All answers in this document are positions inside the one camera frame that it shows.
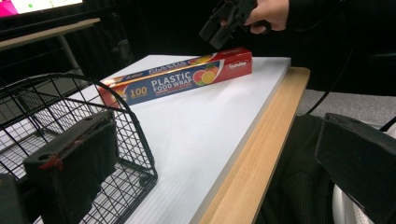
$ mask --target black device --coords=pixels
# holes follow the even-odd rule
[[[216,49],[220,49],[232,36],[236,28],[240,27],[245,32],[248,26],[245,22],[253,8],[257,6],[256,0],[220,0],[213,9],[212,16],[199,33],[204,41]],[[220,25],[221,21],[227,21],[227,25]],[[254,26],[265,26],[264,35],[271,31],[271,23],[258,21]]]

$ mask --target black object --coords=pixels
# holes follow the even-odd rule
[[[50,204],[44,222],[79,223],[117,158],[116,122],[106,111],[82,119],[24,160],[28,179]]]
[[[101,91],[110,93],[114,105],[103,104],[98,86],[101,87]],[[0,88],[0,109],[0,174],[12,175],[17,180],[29,222],[36,223],[40,219],[39,216],[43,216],[46,209],[53,206],[53,203],[46,198],[50,192],[43,193],[37,183],[34,183],[38,177],[33,176],[30,179],[31,175],[27,176],[22,162],[40,148],[50,145],[52,141],[57,141],[59,136],[86,118],[95,119],[96,116],[103,116],[102,118],[105,119],[110,114],[114,116],[114,122],[110,122],[111,125],[99,119],[101,120],[99,126],[95,126],[94,129],[87,129],[84,126],[76,132],[86,133],[83,130],[88,133],[109,132],[110,129],[115,128],[114,134],[119,155],[115,162],[114,155],[106,158],[110,161],[103,161],[102,164],[106,167],[101,168],[94,167],[94,163],[100,160],[97,157],[104,155],[101,153],[93,155],[94,153],[88,150],[86,153],[89,154],[90,159],[73,160],[75,165],[92,166],[90,168],[92,171],[103,172],[96,176],[105,178],[111,174],[101,184],[101,189],[92,203],[92,209],[81,222],[125,222],[156,184],[158,175],[154,158],[139,120],[119,95],[99,81],[72,74],[47,74],[26,78]],[[100,134],[90,134],[90,136],[95,136],[92,141],[115,145],[114,136],[108,137],[107,134],[106,138],[101,138]],[[50,167],[52,175],[73,173],[76,180],[86,175],[80,172],[81,167],[75,173],[67,170],[66,161],[50,161],[51,165],[47,164],[45,167]],[[93,180],[93,183],[99,182],[101,180]],[[72,189],[75,190],[74,192],[67,191],[71,198],[76,199],[78,195],[81,195],[81,192],[77,190],[85,190],[91,195],[93,193],[92,189],[84,189],[78,182],[74,183],[74,187],[76,187]],[[77,200],[84,203],[89,201],[88,199]]]
[[[396,139],[356,119],[328,113],[316,159],[374,223],[396,222]]]
[[[13,175],[0,174],[0,223],[28,223],[20,189]]]
[[[248,30],[245,22],[251,10],[256,6],[256,0],[220,0],[215,9],[213,9],[212,16],[200,31],[199,36],[204,41],[209,41],[216,49],[220,49],[237,27],[242,28],[244,31]],[[220,25],[223,20],[227,21],[227,25]],[[268,21],[258,21],[252,25],[265,26],[264,35],[271,31],[271,23]]]

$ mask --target wire basket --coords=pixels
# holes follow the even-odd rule
[[[107,91],[113,105],[104,105]],[[112,111],[119,156],[116,171],[102,183],[91,211],[81,223],[124,223],[157,182],[149,144],[136,115],[108,86],[84,76],[47,74],[0,89],[0,173],[20,183],[23,160],[78,121]],[[40,217],[30,220],[42,222]]]

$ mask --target monitor screen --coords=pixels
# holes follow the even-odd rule
[[[82,0],[0,0],[0,18],[80,3]]]

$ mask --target red box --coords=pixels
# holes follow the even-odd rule
[[[252,73],[252,55],[244,48],[170,63],[149,70],[103,81],[128,105],[188,91]],[[99,88],[104,103],[113,105],[114,96]]]

